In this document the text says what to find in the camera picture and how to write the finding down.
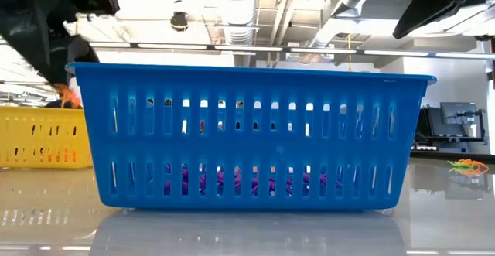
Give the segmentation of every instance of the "yellow plastic basket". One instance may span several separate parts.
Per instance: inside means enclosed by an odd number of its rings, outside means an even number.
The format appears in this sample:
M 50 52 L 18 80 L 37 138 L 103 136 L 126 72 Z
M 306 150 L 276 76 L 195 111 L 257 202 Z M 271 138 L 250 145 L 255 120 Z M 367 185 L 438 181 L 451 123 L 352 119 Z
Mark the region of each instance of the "yellow plastic basket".
M 0 107 L 0 167 L 92 165 L 81 109 Z

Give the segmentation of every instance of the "ceiling pipe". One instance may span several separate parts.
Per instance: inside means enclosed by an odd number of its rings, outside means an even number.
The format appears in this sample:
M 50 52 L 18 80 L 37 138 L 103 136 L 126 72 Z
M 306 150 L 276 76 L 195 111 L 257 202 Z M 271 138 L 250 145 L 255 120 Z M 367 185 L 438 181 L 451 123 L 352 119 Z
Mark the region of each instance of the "ceiling pipe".
M 251 46 L 254 43 L 256 0 L 223 0 L 222 20 L 229 27 L 224 28 L 227 45 Z M 234 55 L 236 67 L 249 67 L 251 56 Z
M 354 23 L 349 20 L 336 19 L 336 16 L 340 13 L 346 12 L 350 9 L 355 9 L 360 7 L 366 0 L 336 0 L 336 2 L 330 3 L 330 18 L 322 26 L 315 37 L 311 39 L 307 47 L 310 48 L 325 48 L 330 40 L 339 32 L 338 28 L 341 25 L 353 25 Z M 302 63 L 307 63 L 312 61 L 311 56 L 303 56 L 301 58 Z

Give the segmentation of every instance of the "glossy table surface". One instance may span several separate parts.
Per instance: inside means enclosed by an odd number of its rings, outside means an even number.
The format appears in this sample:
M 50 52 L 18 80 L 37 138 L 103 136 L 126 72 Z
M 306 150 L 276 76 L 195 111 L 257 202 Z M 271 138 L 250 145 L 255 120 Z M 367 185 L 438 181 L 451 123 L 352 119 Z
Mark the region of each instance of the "glossy table surface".
M 3 169 L 0 256 L 495 255 L 492 171 L 411 159 L 389 210 L 180 213 L 106 207 L 92 169 Z

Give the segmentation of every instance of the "purple fabric inside basket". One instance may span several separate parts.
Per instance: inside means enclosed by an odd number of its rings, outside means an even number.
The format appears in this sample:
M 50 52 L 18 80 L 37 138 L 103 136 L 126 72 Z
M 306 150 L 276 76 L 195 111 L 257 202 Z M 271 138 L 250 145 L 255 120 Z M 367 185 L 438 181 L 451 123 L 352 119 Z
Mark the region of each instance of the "purple fabric inside basket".
M 167 173 L 170 173 L 170 165 L 166 166 Z M 185 165 L 182 166 L 182 195 L 187 195 L 189 193 L 189 173 Z M 200 174 L 200 189 L 199 193 L 204 195 L 206 192 L 207 178 L 204 173 Z M 303 181 L 303 194 L 309 191 L 309 181 L 310 175 L 304 173 L 302 177 Z M 319 176 L 320 188 L 325 188 L 326 186 L 326 174 L 321 174 Z M 217 172 L 217 195 L 221 195 L 224 187 L 224 172 Z M 237 170 L 234 174 L 234 192 L 239 193 L 241 191 L 241 169 Z M 336 181 L 336 195 L 339 196 L 342 191 L 342 179 L 337 178 Z M 258 173 L 251 179 L 251 192 L 253 195 L 258 194 Z M 268 192 L 271 195 L 275 195 L 275 178 L 270 177 L 268 181 Z M 287 195 L 292 195 L 292 174 L 287 175 L 287 180 L 285 181 L 285 192 Z M 164 189 L 165 195 L 170 195 L 170 182 L 165 184 Z

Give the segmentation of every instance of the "computer monitor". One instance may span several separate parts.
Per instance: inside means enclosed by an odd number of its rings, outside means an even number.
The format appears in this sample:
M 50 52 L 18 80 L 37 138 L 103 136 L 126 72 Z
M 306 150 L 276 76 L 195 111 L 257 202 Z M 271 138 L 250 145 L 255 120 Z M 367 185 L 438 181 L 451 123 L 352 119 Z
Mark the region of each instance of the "computer monitor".
M 442 121 L 440 108 L 428 108 L 428 123 L 431 136 L 466 137 L 464 127 L 459 124 L 446 124 Z
M 442 123 L 472 125 L 476 123 L 476 104 L 473 102 L 442 102 Z

